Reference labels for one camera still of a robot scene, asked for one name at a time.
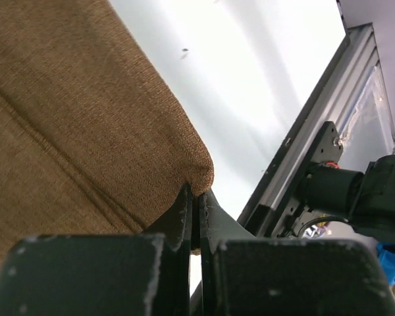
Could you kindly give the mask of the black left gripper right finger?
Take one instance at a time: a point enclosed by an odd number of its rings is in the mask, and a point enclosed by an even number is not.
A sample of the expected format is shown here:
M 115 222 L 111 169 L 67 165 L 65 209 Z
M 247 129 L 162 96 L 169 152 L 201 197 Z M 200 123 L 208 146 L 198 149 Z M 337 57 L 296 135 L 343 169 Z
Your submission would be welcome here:
M 395 315 L 373 254 L 355 240 L 256 238 L 199 198 L 201 315 Z

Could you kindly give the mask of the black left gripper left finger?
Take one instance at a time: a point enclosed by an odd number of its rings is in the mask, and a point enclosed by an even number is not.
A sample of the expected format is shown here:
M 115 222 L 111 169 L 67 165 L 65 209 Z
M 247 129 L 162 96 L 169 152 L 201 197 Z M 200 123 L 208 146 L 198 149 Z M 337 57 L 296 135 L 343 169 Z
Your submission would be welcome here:
M 0 315 L 187 315 L 193 195 L 133 235 L 38 235 L 0 268 Z

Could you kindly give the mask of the brown cloth napkin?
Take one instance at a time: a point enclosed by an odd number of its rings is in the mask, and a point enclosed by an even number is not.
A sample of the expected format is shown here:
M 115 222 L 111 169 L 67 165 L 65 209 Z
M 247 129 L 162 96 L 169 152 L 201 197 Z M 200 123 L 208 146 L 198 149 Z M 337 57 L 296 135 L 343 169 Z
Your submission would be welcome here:
M 0 1 L 0 265 L 25 236 L 140 232 L 213 179 L 108 1 Z

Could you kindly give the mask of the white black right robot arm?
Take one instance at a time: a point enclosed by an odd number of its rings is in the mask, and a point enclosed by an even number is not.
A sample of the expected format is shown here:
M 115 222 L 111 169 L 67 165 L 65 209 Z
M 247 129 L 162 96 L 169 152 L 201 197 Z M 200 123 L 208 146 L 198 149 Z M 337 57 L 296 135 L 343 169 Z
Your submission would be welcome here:
M 395 244 L 395 155 L 370 162 L 364 173 L 313 163 L 296 197 L 310 210 L 344 219 L 358 234 Z

